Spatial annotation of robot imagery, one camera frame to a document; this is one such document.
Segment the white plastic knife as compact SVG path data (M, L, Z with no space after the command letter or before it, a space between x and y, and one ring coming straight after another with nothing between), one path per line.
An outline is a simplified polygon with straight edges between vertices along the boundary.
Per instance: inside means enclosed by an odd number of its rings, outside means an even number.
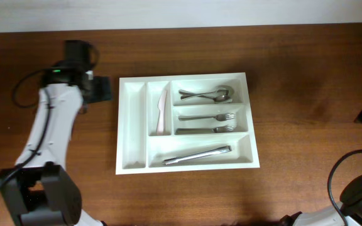
M156 134L157 136L162 136L165 130L165 105L166 105L166 98L167 98L167 90L163 90L159 101L158 101L158 124L156 127Z

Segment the metal tongs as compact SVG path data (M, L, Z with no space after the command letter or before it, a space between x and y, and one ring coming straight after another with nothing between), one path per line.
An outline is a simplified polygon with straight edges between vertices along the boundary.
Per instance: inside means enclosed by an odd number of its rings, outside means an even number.
M212 149L209 151L204 151L204 152L194 153L194 154L190 154L190 155L186 155L186 156L165 159L162 161L162 164L164 164L164 165L177 164L177 163L181 163L183 161L190 161L193 159L206 158L206 157L214 156L214 155L218 155L218 154L230 153L231 151L232 151L232 149L230 146L223 146L223 147Z

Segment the metal fork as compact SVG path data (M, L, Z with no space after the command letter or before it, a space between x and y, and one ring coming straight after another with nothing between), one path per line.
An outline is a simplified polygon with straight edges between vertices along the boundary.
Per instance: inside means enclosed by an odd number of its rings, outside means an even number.
M236 126L219 126L213 128L179 128L175 131L177 135L184 134L211 134L211 133L225 133L233 132Z
M193 121L193 120L200 120L200 119L215 119L217 121L228 121L231 119L235 119L235 113L225 113L225 114L217 114L213 116L179 116L178 119L180 121Z

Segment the metal tablespoon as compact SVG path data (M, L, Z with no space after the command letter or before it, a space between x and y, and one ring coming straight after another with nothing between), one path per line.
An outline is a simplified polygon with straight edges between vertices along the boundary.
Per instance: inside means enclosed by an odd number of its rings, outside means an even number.
M179 90L178 92L179 92L179 94L182 95L180 98L181 100L187 100L187 99L192 99L195 97L200 97L200 98L213 100L216 104L225 104L225 103L230 103L233 101L232 97L228 96L226 94L212 97L210 93L193 94L192 92L188 92L186 90Z
M231 86L227 86L227 85L220 85L218 87L215 88L214 91L211 92L204 92L204 93L192 93L186 90L182 90L180 89L179 94L181 95L181 100L187 100L187 99L191 99L194 97L207 97L207 98L212 98L212 95L215 94L219 94L219 95L233 95L235 93L235 90L231 87Z

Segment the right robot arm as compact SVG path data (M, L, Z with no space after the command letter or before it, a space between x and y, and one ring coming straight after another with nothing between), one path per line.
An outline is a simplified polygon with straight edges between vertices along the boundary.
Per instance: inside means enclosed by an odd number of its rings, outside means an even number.
M330 207L317 212L286 215L276 224L284 226L354 226L362 225L362 175L351 181L342 191L339 202L332 195L332 177L338 166L346 159L362 154L362 149L350 151L340 157L327 178L327 194Z

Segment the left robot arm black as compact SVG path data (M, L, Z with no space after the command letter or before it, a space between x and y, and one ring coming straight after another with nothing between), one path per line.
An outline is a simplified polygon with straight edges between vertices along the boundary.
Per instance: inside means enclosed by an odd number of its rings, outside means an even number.
M91 43L67 40L63 55L26 75L41 75L35 120L14 167L0 171L0 195L15 225L105 225L82 208L65 164L78 113L111 99L110 80L93 75L100 54Z

